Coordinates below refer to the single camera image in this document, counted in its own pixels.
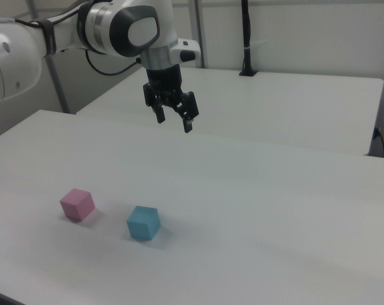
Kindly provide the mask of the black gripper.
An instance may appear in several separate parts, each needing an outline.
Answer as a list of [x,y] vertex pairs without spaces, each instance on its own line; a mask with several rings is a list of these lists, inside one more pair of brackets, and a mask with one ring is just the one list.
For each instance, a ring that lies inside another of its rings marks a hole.
[[165,121],[162,104],[176,107],[181,116],[185,133],[192,130],[192,122],[199,115],[193,92],[182,93],[182,75],[178,64],[163,70],[147,69],[148,82],[143,85],[145,103],[152,107],[157,122]]

